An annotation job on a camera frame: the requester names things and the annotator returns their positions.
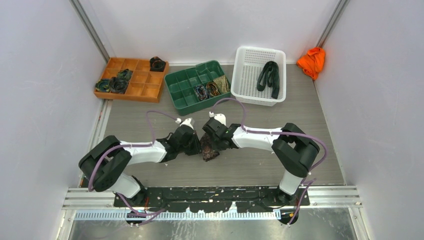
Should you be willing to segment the brown paisley tie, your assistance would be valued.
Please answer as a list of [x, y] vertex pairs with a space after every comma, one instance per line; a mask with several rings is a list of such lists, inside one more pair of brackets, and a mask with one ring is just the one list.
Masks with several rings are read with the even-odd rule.
[[218, 151], [214, 150], [212, 139], [207, 133], [204, 133], [199, 141], [201, 146], [202, 159], [205, 162], [213, 160], [220, 155]]

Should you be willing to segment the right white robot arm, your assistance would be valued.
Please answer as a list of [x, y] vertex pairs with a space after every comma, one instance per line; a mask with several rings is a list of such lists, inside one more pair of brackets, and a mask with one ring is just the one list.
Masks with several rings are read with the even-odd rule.
[[283, 205], [291, 205], [297, 199], [297, 190], [308, 176], [320, 152], [318, 138], [305, 134], [293, 123], [281, 128], [254, 128], [211, 117], [202, 127], [218, 151], [252, 148], [274, 153], [285, 172], [280, 181], [277, 198]]

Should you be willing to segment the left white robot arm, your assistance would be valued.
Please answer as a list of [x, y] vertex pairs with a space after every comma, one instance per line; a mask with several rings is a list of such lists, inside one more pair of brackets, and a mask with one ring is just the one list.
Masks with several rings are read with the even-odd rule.
[[187, 156], [201, 152], [196, 131], [182, 124], [165, 138], [153, 143], [126, 142], [114, 135], [107, 136], [78, 163], [78, 167], [96, 192], [111, 190], [126, 198], [133, 206], [141, 206], [146, 200], [145, 187], [134, 176], [124, 173], [126, 167], [141, 163], [165, 163], [179, 154]]

